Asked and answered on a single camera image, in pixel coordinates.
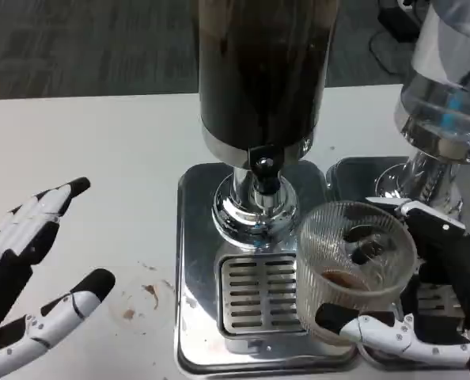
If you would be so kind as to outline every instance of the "drip tray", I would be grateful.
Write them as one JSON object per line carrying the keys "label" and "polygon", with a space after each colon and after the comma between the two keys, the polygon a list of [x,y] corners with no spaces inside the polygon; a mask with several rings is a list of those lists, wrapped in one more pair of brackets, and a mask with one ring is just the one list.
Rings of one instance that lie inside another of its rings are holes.
{"label": "drip tray", "polygon": [[295,255],[228,257],[221,266],[222,327],[230,337],[303,333]]}

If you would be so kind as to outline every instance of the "robotic hand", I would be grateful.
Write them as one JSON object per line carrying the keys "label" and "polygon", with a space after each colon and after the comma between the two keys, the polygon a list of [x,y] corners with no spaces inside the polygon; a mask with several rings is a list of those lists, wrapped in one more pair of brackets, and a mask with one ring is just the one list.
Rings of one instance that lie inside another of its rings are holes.
{"label": "robotic hand", "polygon": [[366,201],[406,225],[422,260],[416,279],[434,278],[434,283],[451,285],[465,319],[423,315],[415,306],[403,305],[404,315],[397,316],[327,303],[318,309],[316,323],[354,343],[401,358],[470,370],[470,236],[465,225],[411,199]]}
{"label": "robotic hand", "polygon": [[[78,178],[33,196],[0,223],[0,324],[51,249],[71,200],[90,186]],[[40,310],[0,327],[0,377],[39,358],[75,330],[105,299],[116,279],[96,269]]]}

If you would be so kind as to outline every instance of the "coffee dispenser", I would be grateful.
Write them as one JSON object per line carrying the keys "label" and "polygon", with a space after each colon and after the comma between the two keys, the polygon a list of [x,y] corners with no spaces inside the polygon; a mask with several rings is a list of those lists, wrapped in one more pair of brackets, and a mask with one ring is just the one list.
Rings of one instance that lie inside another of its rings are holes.
{"label": "coffee dispenser", "polygon": [[189,374],[346,367],[296,311],[295,228],[326,201],[313,144],[337,0],[200,0],[203,137],[180,180],[176,355]]}

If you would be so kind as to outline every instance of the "dispenser tap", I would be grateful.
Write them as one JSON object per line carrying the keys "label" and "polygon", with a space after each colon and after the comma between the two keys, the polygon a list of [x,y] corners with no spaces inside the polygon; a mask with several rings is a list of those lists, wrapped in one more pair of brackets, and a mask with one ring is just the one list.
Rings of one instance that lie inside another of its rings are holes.
{"label": "dispenser tap", "polygon": [[279,172],[283,164],[284,151],[276,146],[249,150],[249,166],[254,175],[253,197],[263,212],[271,213],[282,202]]}

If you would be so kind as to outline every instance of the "coffee stain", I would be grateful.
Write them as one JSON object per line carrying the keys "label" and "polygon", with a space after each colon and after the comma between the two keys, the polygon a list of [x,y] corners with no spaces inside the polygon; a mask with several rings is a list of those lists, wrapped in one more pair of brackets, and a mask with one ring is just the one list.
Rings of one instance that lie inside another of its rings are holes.
{"label": "coffee stain", "polygon": [[175,294],[175,287],[171,283],[169,283],[166,279],[162,279],[161,282],[169,289],[172,291],[173,294]]}
{"label": "coffee stain", "polygon": [[159,306],[159,298],[156,294],[156,288],[153,285],[142,285],[142,288],[144,289],[144,291],[147,291],[154,296],[154,301],[156,302],[156,305],[154,305],[154,309],[157,309],[157,307]]}
{"label": "coffee stain", "polygon": [[127,319],[128,321],[131,321],[134,316],[135,316],[135,311],[133,309],[128,309],[123,314],[123,318]]}
{"label": "coffee stain", "polygon": [[138,262],[140,265],[142,265],[145,269],[149,269],[150,271],[155,271],[156,267],[153,267],[151,265],[146,265],[144,263],[141,263],[140,261]]}

